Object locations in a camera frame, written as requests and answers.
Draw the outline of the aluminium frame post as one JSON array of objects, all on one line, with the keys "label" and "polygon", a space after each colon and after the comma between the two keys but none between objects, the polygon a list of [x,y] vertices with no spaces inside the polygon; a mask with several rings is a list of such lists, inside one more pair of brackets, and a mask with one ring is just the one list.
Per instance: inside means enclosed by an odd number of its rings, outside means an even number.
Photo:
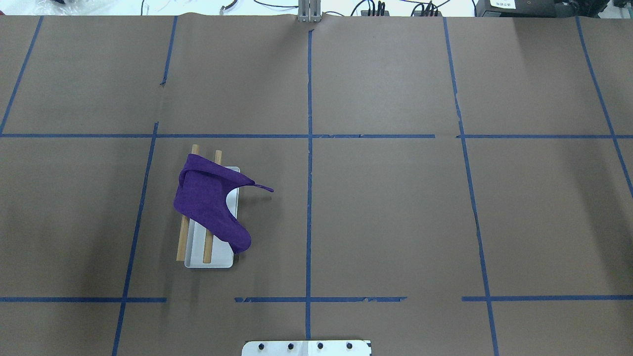
[{"label": "aluminium frame post", "polygon": [[298,1],[298,22],[311,23],[321,22],[322,10],[321,0],[299,0]]}]

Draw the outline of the black box with label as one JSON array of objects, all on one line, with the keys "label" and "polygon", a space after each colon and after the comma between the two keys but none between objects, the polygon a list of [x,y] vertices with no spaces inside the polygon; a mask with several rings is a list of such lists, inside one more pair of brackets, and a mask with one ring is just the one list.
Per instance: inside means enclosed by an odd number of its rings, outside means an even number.
[{"label": "black box with label", "polygon": [[579,14],[577,0],[479,0],[476,17],[567,18]]}]

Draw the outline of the purple towel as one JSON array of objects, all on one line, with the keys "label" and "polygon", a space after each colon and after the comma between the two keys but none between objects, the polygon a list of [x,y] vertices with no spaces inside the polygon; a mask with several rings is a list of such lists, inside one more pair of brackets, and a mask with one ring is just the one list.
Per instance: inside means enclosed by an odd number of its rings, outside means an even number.
[{"label": "purple towel", "polygon": [[226,199],[233,190],[248,185],[273,192],[271,187],[257,184],[240,172],[188,154],[179,174],[173,206],[228,243],[234,253],[246,252],[252,243],[251,235],[230,212]]}]

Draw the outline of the white pillar with base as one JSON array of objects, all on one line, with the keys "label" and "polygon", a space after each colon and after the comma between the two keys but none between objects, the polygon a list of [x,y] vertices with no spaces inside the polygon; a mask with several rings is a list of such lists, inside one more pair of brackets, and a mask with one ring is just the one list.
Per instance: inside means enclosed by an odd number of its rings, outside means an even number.
[{"label": "white pillar with base", "polygon": [[242,347],[242,356],[371,356],[366,340],[283,340],[251,341]]}]

